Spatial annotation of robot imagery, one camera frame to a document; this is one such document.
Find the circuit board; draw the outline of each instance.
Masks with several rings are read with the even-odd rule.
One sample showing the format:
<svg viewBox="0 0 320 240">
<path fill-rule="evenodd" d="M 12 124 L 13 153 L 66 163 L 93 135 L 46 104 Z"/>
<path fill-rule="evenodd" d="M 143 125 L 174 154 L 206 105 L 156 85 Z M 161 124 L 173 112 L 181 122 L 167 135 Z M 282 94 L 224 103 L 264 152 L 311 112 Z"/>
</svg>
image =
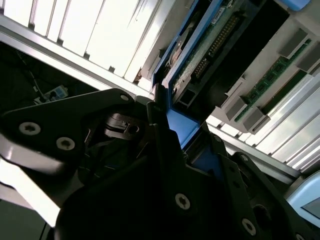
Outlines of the circuit board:
<svg viewBox="0 0 320 240">
<path fill-rule="evenodd" d="M 232 23 L 237 23 L 235 11 L 239 9 L 243 0 L 227 2 L 228 5 L 221 6 L 213 17 L 211 24 L 201 37 L 197 47 L 194 48 L 178 77 L 174 80 L 173 92 L 176 92 L 180 88 L 180 85 L 193 73 L 199 76 L 203 72 L 210 63 L 210 59 L 212 59 L 214 53 L 222 46 L 224 40 L 232 32 L 234 27 Z"/>
<path fill-rule="evenodd" d="M 270 99 L 261 109 L 263 114 L 267 115 L 305 76 L 307 73 L 298 70 L 297 73 Z"/>
<path fill-rule="evenodd" d="M 307 39 L 304 44 L 288 59 L 284 56 L 280 56 L 275 63 L 269 68 L 266 74 L 258 81 L 258 83 L 252 88 L 252 90 L 243 97 L 247 103 L 245 109 L 235 118 L 235 122 L 238 122 L 256 103 L 256 101 L 271 87 L 271 85 L 287 70 L 287 68 L 293 63 L 295 59 L 305 50 L 309 45 L 311 39 Z"/>
</svg>

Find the black mechanical arm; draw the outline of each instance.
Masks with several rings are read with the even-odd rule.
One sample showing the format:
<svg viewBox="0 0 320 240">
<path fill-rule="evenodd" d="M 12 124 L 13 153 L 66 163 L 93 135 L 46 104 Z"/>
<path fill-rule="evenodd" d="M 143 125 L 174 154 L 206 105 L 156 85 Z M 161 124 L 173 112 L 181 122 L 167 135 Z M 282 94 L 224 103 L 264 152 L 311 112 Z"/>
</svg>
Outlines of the black mechanical arm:
<svg viewBox="0 0 320 240">
<path fill-rule="evenodd" d="M 319 239 L 250 158 L 229 156 L 205 125 L 183 151 L 157 92 L 151 101 L 110 89 L 7 112 L 0 181 L 57 240 Z M 212 167 L 192 167 L 206 151 Z"/>
</svg>

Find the green circuit board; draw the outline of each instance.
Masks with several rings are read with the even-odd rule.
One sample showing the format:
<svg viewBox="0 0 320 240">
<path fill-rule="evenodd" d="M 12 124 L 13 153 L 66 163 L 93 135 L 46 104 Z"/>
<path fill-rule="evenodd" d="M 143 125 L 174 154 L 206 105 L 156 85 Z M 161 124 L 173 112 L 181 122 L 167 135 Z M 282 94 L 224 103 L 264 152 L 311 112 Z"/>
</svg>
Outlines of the green circuit board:
<svg viewBox="0 0 320 240">
<path fill-rule="evenodd" d="M 235 12 L 239 9 L 243 0 L 233 1 L 231 7 L 222 6 L 211 24 L 205 30 L 197 46 L 193 49 L 187 61 L 180 70 L 177 78 L 173 81 L 173 91 L 178 89 L 192 73 L 199 77 L 209 64 L 208 59 L 212 58 L 219 50 L 225 39 L 231 33 L 233 27 L 238 22 L 238 15 Z"/>
<path fill-rule="evenodd" d="M 246 108 L 235 118 L 238 122 L 256 103 L 256 101 L 270 88 L 270 86 L 287 70 L 295 59 L 309 45 L 311 39 L 307 39 L 304 44 L 292 55 L 290 59 L 280 56 L 275 63 L 269 68 L 266 74 L 258 81 L 251 91 L 243 98 L 247 103 Z"/>
<path fill-rule="evenodd" d="M 305 76 L 307 73 L 298 70 L 297 73 L 261 108 L 261 112 L 267 115 Z"/>
</svg>

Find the blue plastic part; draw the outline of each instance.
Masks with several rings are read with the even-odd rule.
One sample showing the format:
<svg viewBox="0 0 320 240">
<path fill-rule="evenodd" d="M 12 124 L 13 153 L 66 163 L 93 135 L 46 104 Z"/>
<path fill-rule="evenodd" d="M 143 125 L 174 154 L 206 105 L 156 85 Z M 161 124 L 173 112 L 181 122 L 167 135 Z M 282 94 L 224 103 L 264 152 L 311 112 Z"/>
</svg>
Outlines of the blue plastic part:
<svg viewBox="0 0 320 240">
<path fill-rule="evenodd" d="M 213 171 L 214 177 L 223 182 L 224 176 L 221 171 L 221 165 L 219 157 L 216 154 L 211 152 L 210 146 L 208 146 L 203 153 L 197 158 L 197 160 L 192 165 L 196 169 L 200 169 L 204 172 L 208 172 L 210 170 Z"/>
<path fill-rule="evenodd" d="M 181 148 L 184 148 L 196 134 L 200 125 L 196 121 L 174 111 L 173 109 L 169 109 L 167 111 L 166 117 L 168 119 L 170 129 L 174 130 L 178 135 Z"/>
<path fill-rule="evenodd" d="M 320 228 L 320 219 L 302 207 L 320 198 L 320 171 L 308 177 L 288 198 L 288 203 L 305 220 Z"/>
<path fill-rule="evenodd" d="M 283 4 L 287 5 L 293 11 L 300 11 L 303 9 L 311 0 L 280 0 Z"/>
</svg>

